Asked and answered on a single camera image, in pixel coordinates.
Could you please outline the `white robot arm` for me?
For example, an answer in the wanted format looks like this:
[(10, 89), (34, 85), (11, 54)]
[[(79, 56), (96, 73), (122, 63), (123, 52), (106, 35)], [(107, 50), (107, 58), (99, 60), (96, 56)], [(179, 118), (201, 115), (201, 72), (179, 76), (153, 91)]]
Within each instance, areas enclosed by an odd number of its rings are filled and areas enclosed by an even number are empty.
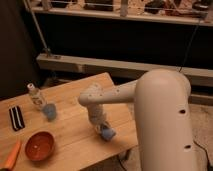
[(198, 171), (188, 98), (189, 80), (183, 74), (155, 69), (139, 79), (104, 90), (93, 84), (78, 101), (94, 125), (102, 124), (104, 104), (134, 103), (142, 171)]

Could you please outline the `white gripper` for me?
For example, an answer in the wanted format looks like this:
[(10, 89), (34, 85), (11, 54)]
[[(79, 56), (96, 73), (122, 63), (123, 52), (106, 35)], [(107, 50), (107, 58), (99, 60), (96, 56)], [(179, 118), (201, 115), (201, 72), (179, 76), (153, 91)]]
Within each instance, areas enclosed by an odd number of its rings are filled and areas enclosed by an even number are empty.
[(88, 118), (97, 132), (101, 132), (101, 137), (105, 141), (110, 141), (116, 132), (105, 123), (107, 122), (106, 113), (102, 105), (90, 105), (87, 108)]

